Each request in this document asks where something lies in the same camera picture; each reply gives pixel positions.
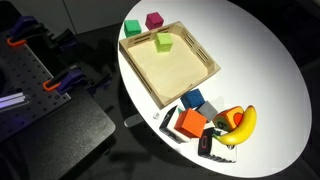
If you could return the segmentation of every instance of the magenta cube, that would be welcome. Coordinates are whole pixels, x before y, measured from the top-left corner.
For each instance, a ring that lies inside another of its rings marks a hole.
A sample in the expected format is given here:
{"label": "magenta cube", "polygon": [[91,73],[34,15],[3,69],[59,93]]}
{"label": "magenta cube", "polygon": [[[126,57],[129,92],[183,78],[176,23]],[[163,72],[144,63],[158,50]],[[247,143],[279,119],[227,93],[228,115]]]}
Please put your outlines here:
{"label": "magenta cube", "polygon": [[149,30],[161,27],[163,19],[158,12],[147,14],[146,26]]}

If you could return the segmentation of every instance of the banana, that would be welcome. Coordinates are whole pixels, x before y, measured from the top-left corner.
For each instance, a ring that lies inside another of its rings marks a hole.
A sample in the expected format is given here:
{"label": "banana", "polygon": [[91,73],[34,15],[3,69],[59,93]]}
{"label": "banana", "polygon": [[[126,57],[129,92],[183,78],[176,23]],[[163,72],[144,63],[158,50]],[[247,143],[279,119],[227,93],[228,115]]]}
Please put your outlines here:
{"label": "banana", "polygon": [[257,112],[253,106],[248,106],[242,121],[232,132],[224,135],[213,133],[213,137],[225,145],[237,145],[247,140],[252,134],[257,121]]}

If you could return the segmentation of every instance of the wooden tray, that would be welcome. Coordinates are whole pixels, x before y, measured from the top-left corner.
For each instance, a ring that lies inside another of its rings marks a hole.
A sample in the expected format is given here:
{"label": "wooden tray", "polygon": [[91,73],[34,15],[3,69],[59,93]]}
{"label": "wooden tray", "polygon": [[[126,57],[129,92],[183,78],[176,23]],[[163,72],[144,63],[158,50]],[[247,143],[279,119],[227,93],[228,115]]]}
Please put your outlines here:
{"label": "wooden tray", "polygon": [[[170,33],[170,52],[157,53],[158,32]],[[120,51],[162,109],[220,70],[179,21],[120,40]]]}

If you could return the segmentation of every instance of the dark blue cube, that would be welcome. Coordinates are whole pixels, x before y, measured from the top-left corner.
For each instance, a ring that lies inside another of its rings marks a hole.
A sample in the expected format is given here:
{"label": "dark blue cube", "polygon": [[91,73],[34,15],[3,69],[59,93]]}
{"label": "dark blue cube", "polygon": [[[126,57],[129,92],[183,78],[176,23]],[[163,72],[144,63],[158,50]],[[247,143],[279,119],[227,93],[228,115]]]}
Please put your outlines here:
{"label": "dark blue cube", "polygon": [[205,103],[199,89],[189,91],[181,96],[181,101],[185,109],[195,108]]}

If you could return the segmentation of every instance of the green cube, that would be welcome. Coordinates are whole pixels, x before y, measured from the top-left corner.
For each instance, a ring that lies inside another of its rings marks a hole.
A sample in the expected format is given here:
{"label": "green cube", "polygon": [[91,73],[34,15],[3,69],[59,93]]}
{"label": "green cube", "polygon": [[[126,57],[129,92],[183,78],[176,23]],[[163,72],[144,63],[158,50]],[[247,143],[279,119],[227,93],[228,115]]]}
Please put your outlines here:
{"label": "green cube", "polygon": [[124,32],[126,37],[134,36],[141,33],[141,27],[138,20],[124,21]]}
{"label": "green cube", "polygon": [[157,33],[155,44],[158,53],[169,52],[171,50],[173,41],[169,33]]}

